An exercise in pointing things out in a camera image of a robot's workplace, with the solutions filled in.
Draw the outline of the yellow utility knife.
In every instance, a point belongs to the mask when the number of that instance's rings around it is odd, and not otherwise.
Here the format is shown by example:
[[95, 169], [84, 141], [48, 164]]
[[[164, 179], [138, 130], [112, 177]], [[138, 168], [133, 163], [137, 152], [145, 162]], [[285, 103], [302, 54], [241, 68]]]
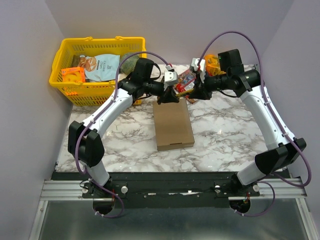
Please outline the yellow utility knife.
[[193, 92], [193, 90], [190, 89], [190, 90], [187, 90], [187, 91], [179, 92], [175, 96], [177, 98], [183, 98], [183, 97], [189, 96], [192, 92]]

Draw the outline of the brown cardboard express box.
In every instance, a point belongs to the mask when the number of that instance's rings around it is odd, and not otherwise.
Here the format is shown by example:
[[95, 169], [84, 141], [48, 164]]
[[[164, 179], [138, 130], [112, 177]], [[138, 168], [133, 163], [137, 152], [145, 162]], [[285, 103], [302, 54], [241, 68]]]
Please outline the brown cardboard express box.
[[195, 139], [187, 101], [152, 103], [155, 139], [158, 151], [169, 151], [194, 146]]

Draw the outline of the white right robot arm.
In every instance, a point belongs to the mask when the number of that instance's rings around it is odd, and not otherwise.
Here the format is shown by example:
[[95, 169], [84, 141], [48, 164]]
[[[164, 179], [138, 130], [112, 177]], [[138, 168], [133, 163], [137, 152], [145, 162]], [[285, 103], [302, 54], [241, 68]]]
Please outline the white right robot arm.
[[307, 144], [285, 127], [275, 110], [270, 110], [273, 103], [261, 83], [259, 72], [245, 70], [238, 49], [219, 53], [218, 62], [223, 74], [209, 76], [205, 60], [192, 59], [190, 70], [196, 73], [196, 77], [189, 98], [210, 100], [213, 92], [232, 90], [254, 117], [267, 150], [257, 154], [252, 163], [231, 177], [230, 191], [241, 196], [251, 184], [294, 163]]

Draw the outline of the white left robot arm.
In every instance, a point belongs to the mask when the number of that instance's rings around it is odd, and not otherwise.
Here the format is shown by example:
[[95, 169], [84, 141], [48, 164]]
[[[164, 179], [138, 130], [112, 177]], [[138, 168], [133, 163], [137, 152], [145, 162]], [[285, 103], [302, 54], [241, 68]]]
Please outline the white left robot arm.
[[152, 77], [154, 67], [158, 65], [150, 59], [139, 58], [131, 73], [122, 79], [117, 89], [91, 116], [82, 122], [73, 121], [68, 129], [68, 152], [76, 166], [83, 166], [94, 181], [93, 191], [101, 198], [111, 191], [108, 183], [110, 175], [105, 169], [102, 158], [105, 148], [102, 136], [115, 119], [142, 96], [156, 96], [158, 103], [177, 103], [179, 99], [173, 86], [178, 83], [178, 74], [171, 65], [166, 65], [161, 81]]

